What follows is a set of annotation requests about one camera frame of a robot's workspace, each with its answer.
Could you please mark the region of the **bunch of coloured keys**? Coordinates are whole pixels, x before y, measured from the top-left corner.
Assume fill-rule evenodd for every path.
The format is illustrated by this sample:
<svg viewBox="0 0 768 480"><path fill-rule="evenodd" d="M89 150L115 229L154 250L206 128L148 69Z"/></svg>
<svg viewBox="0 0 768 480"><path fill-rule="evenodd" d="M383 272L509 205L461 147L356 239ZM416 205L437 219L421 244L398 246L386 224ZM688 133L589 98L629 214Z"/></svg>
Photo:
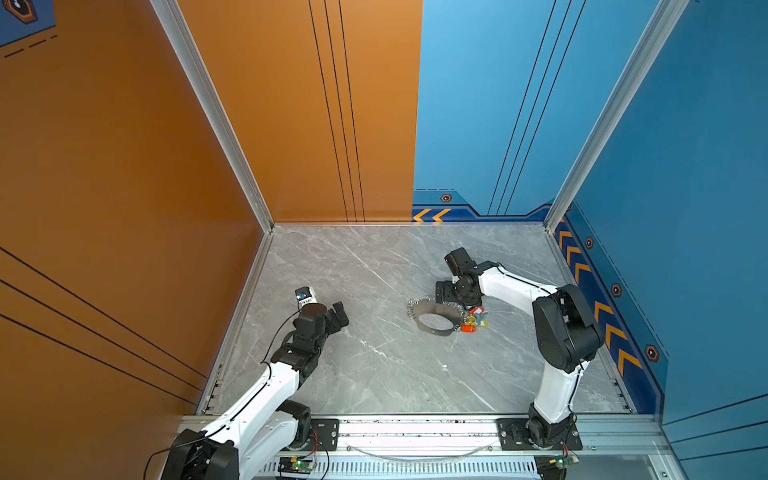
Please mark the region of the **bunch of coloured keys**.
<svg viewBox="0 0 768 480"><path fill-rule="evenodd" d="M482 306L470 309L463 317L460 331L462 333L475 333L478 329L487 328L487 311Z"/></svg>

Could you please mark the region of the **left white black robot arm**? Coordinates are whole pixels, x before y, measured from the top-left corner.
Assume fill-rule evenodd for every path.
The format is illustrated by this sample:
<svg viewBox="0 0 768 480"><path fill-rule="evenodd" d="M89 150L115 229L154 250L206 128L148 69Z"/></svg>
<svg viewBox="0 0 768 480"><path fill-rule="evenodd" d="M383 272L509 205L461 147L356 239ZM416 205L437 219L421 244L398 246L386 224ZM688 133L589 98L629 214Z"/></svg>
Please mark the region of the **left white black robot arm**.
<svg viewBox="0 0 768 480"><path fill-rule="evenodd" d="M265 372L228 410L199 431L185 429L163 452L162 479L252 479L284 449L319 445L311 409L292 399L319 364L327 338L349 325L341 302L305 302L294 330Z"/></svg>

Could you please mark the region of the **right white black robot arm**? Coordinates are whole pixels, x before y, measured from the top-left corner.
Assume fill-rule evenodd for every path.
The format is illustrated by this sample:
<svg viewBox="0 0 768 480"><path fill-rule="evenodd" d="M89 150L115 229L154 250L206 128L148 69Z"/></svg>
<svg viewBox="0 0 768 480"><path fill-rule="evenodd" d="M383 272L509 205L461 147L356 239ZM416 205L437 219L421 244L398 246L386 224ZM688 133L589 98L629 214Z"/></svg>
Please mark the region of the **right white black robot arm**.
<svg viewBox="0 0 768 480"><path fill-rule="evenodd" d="M532 316L545 366L529 407L526 442L541 450L569 449L577 433L575 395L604 345L604 335L581 289L527 279L497 262L476 263L462 248L446 255L445 262L452 278L436 283L438 302L472 310L482 306L483 297L492 297Z"/></svg>

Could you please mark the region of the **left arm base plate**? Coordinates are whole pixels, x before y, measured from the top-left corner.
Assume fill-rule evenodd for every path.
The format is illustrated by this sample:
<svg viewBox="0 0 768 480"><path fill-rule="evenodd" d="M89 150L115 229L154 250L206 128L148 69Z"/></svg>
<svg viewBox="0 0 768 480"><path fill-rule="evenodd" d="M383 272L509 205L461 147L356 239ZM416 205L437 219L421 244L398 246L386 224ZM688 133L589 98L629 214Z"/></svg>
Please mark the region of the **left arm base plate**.
<svg viewBox="0 0 768 480"><path fill-rule="evenodd" d="M338 447L340 420L338 418L317 418L299 420L297 432L288 450L312 450L334 452Z"/></svg>

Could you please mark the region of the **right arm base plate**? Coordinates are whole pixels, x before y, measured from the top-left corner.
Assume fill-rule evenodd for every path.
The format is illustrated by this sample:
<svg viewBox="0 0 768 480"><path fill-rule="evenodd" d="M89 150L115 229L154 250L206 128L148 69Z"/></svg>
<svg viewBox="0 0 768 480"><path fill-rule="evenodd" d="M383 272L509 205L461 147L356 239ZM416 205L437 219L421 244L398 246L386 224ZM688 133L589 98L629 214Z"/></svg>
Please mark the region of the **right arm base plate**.
<svg viewBox="0 0 768 480"><path fill-rule="evenodd" d="M580 451L583 444L576 415L557 424L536 418L499 418L497 436L503 451Z"/></svg>

